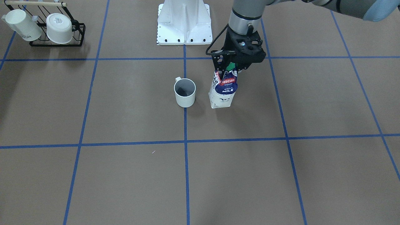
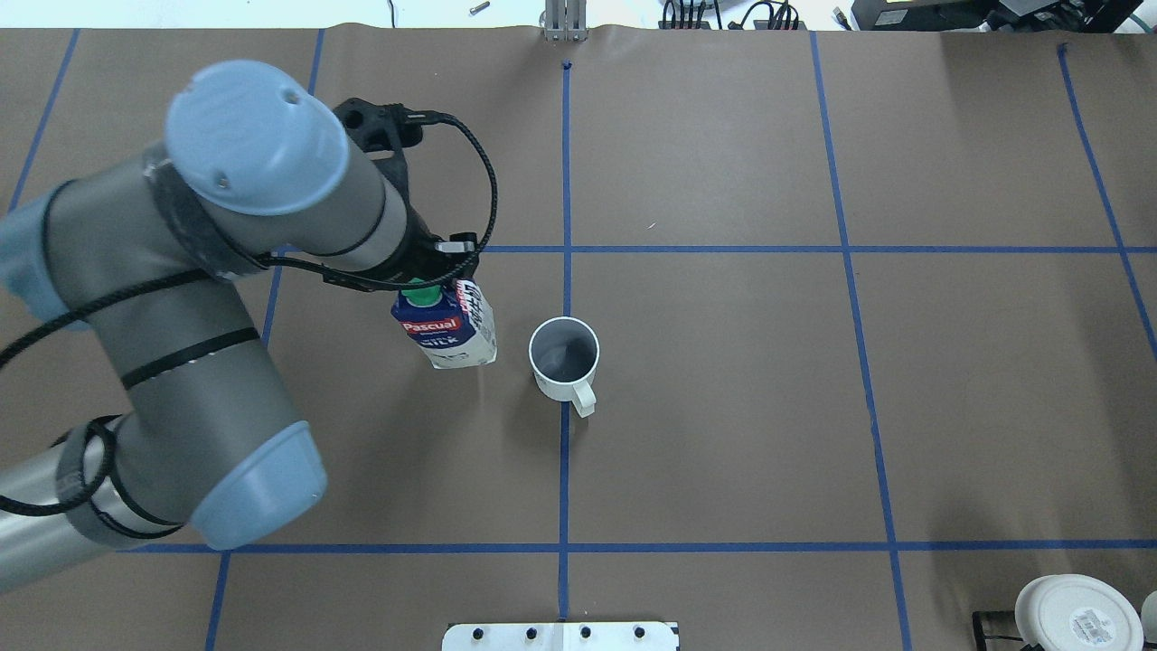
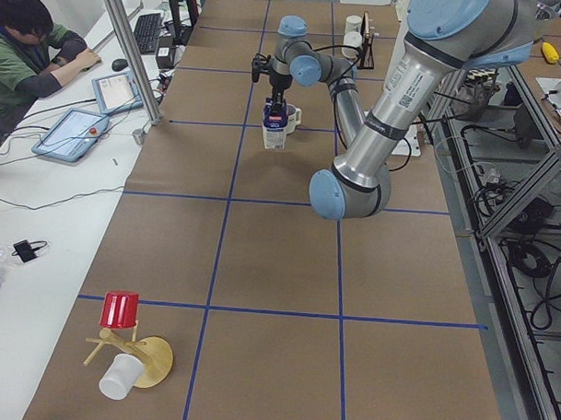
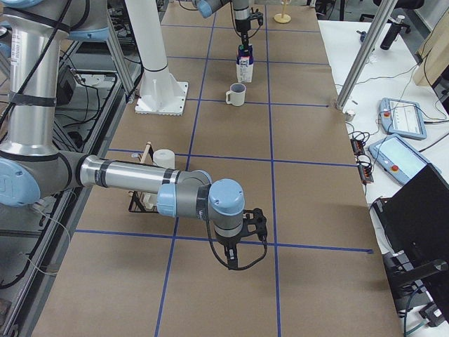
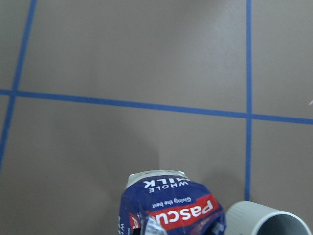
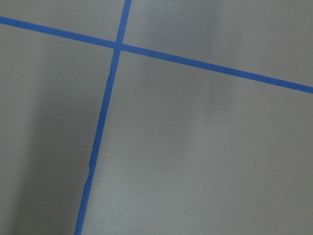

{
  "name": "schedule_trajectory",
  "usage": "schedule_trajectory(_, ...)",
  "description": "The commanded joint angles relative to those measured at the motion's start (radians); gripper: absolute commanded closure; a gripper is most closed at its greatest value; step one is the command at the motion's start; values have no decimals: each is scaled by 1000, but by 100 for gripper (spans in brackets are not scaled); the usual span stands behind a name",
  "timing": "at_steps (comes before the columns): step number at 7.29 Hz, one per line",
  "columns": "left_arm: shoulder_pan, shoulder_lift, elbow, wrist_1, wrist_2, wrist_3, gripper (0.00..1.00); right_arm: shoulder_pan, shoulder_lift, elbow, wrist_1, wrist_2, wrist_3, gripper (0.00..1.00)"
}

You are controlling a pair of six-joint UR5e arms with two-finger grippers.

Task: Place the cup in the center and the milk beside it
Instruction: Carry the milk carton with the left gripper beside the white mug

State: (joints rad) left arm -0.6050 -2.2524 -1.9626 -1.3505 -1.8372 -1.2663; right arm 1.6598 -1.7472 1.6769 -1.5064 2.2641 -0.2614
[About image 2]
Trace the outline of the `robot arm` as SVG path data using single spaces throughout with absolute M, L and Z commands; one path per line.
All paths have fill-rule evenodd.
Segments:
M 305 515 L 327 474 L 236 289 L 272 267 L 353 291 L 471 276 L 489 234 L 432 234 L 405 149 L 452 114 L 327 108 L 277 66 L 221 61 L 174 95 L 157 143 L 3 217 L 3 284 L 38 326 L 91 330 L 131 410 L 3 471 L 3 590 L 189 526 L 215 552 Z

